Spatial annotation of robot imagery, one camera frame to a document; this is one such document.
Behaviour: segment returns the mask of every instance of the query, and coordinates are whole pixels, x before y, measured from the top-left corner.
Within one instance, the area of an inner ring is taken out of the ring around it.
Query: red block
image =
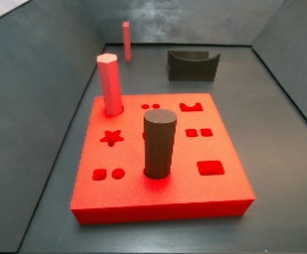
[[[124,95],[123,101],[127,111],[116,117],[105,114],[103,98],[95,101],[72,202],[80,224],[243,215],[255,195],[212,97]],[[203,111],[184,112],[182,103]],[[152,104],[179,117],[171,175],[163,180],[144,175],[151,108],[143,105]],[[191,129],[211,129],[214,136],[188,137]],[[116,136],[113,146],[100,141],[105,131]]]
[[[125,21],[123,24],[124,30],[124,49],[125,49],[125,59],[128,62],[132,60],[132,51],[131,51],[131,30],[129,30],[129,22]]]
[[[115,54],[104,54],[96,60],[103,86],[105,112],[111,115],[117,115],[124,111],[117,56]]]

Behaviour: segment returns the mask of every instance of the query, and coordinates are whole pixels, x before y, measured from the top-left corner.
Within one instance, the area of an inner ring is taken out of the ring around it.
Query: hole
[[[214,136],[212,129],[202,129],[202,136],[203,137],[211,137]]]
[[[123,179],[125,177],[125,171],[123,169],[115,169],[113,172],[112,172],[112,177],[116,180]]]
[[[113,147],[116,142],[124,141],[120,137],[121,131],[105,131],[105,136],[100,139],[100,142],[107,142],[109,147]]]
[[[223,175],[226,173],[223,163],[220,161],[198,162],[198,166],[202,176]]]
[[[187,129],[186,132],[188,137],[199,137],[199,133],[196,129]]]
[[[107,169],[99,169],[93,171],[93,180],[103,181],[107,178]]]
[[[204,110],[200,102],[198,102],[195,106],[187,106],[186,103],[180,103],[180,109],[183,112],[194,112]]]

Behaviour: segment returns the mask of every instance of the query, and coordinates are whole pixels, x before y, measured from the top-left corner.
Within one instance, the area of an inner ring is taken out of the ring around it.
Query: gray wall
[[[307,118],[307,0],[289,0],[254,45]]]
[[[81,3],[32,1],[0,19],[0,252],[17,251],[104,42]]]
[[[84,1],[85,14],[108,43],[123,42],[131,21],[133,43],[251,45],[283,0]]]

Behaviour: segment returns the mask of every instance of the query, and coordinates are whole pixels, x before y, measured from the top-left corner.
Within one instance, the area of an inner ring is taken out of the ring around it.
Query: square hole
[[[202,176],[223,175],[226,173],[220,161],[202,161],[198,162],[198,166]]]
[[[107,178],[107,169],[97,169],[93,171],[93,180],[103,181]]]

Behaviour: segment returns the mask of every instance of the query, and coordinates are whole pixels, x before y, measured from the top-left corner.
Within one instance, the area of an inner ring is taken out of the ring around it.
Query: red board
[[[124,112],[92,109],[72,211],[80,224],[243,215],[254,191],[208,94],[123,95]],[[171,176],[144,175],[144,113],[178,113]]]

